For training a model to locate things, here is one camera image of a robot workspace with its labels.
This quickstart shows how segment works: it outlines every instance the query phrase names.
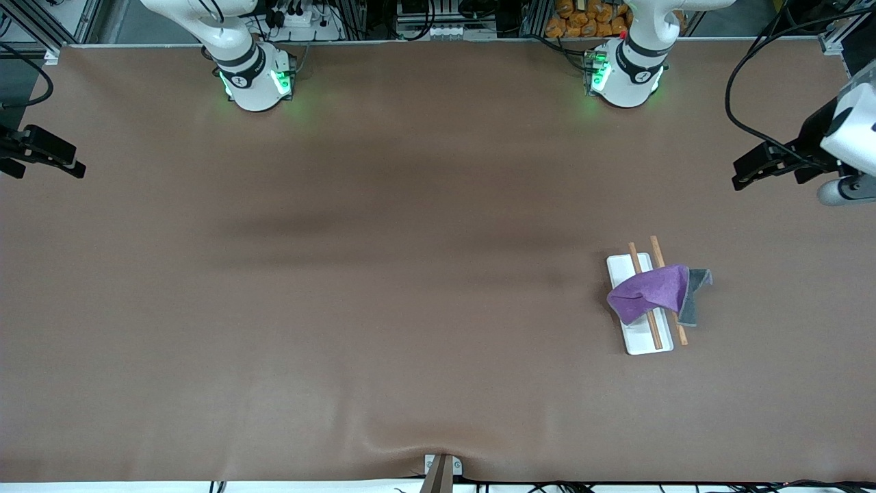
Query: white rectangular plate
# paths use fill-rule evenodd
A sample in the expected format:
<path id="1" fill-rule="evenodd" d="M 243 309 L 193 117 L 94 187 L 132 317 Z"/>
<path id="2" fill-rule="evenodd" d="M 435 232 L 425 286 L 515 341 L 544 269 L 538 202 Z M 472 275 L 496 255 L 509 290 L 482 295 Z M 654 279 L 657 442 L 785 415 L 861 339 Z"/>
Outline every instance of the white rectangular plate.
<path id="1" fill-rule="evenodd" d="M 636 269 L 632 266 L 632 257 L 630 255 L 613 255 L 605 263 L 608 264 L 608 275 L 611 278 L 611 287 L 613 289 L 636 274 Z M 651 255 L 639 254 L 639 263 L 642 266 L 642 272 L 653 270 Z M 657 308 L 653 310 L 653 313 L 654 318 L 657 319 L 657 332 L 660 334 L 663 349 L 654 347 L 647 315 L 642 315 L 633 320 L 629 325 L 624 325 L 623 322 L 620 324 L 620 330 L 624 334 L 627 353 L 650 354 L 672 351 L 672 334 L 669 332 L 669 321 L 667 320 L 666 311 L 662 308 Z"/>

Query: metal frame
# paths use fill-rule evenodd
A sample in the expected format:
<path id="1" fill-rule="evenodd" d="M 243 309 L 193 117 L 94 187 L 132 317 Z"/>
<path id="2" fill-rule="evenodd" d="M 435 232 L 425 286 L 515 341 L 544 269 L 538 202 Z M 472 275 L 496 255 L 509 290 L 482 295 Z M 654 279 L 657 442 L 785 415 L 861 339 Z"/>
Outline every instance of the metal frame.
<path id="1" fill-rule="evenodd" d="M 848 11 L 855 11 L 858 9 L 866 9 L 874 4 L 876 4 L 876 0 L 852 0 L 852 2 L 846 6 L 846 9 Z M 870 17 L 870 12 L 851 18 L 840 19 L 829 25 L 827 32 L 818 35 L 818 41 L 821 43 L 824 54 L 842 54 L 843 39 L 851 34 L 868 17 Z"/>
<path id="2" fill-rule="evenodd" d="M 32 43 L 14 43 L 18 51 L 29 54 L 47 51 L 57 56 L 63 46 L 88 39 L 101 1 L 86 0 L 73 32 L 68 31 L 51 12 L 34 0 L 0 0 L 0 10 L 36 40 Z"/>
<path id="3" fill-rule="evenodd" d="M 360 40 L 360 32 L 365 32 L 366 6 L 359 0 L 336 0 L 347 39 Z"/>

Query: wooden chopstick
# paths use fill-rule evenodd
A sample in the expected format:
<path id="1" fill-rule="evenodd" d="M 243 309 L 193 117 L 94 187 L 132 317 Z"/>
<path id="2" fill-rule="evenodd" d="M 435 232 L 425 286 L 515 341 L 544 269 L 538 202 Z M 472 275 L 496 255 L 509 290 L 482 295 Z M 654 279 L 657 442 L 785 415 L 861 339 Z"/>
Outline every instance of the wooden chopstick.
<path id="1" fill-rule="evenodd" d="M 657 267 L 666 267 L 666 262 L 663 261 L 663 252 L 660 250 L 660 243 L 657 242 L 657 237 L 651 237 L 651 248 L 654 250 L 654 257 L 657 259 Z M 678 340 L 682 342 L 682 346 L 688 344 L 688 334 L 684 331 L 684 325 L 678 323 L 678 314 L 672 312 L 672 323 L 678 329 Z"/>
<path id="2" fill-rule="evenodd" d="M 632 257 L 632 267 L 636 269 L 636 274 L 642 273 L 642 265 L 639 263 L 639 253 L 636 252 L 636 244 L 630 242 L 630 256 Z M 657 319 L 654 318 L 654 312 L 648 311 L 648 326 L 651 328 L 651 339 L 654 341 L 654 349 L 658 351 L 663 349 L 663 343 L 660 340 L 660 333 L 657 332 Z"/>

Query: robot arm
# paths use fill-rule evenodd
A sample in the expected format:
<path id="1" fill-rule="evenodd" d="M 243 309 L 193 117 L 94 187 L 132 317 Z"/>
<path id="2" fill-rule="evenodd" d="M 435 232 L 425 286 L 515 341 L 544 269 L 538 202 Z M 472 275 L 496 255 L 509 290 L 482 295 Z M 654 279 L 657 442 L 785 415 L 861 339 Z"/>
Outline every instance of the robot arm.
<path id="1" fill-rule="evenodd" d="M 818 189 L 822 204 L 876 202 L 876 60 L 806 118 L 797 138 L 785 147 L 804 160 L 761 142 L 733 163 L 734 188 L 742 190 L 768 176 L 791 172 L 800 184 L 838 173 L 840 178 Z"/>
<path id="2" fill-rule="evenodd" d="M 268 110 L 292 95 L 294 69 L 289 54 L 256 42 L 238 16 L 258 0 L 215 0 L 212 11 L 202 0 L 141 0 L 192 33 L 207 48 L 225 84 L 225 92 L 247 111 Z"/>
<path id="3" fill-rule="evenodd" d="M 657 89 L 663 61 L 678 39 L 673 11 L 713 11 L 735 0 L 628 0 L 632 25 L 623 39 L 611 39 L 596 48 L 605 54 L 603 66 L 588 77 L 588 87 L 622 108 L 643 104 Z"/>

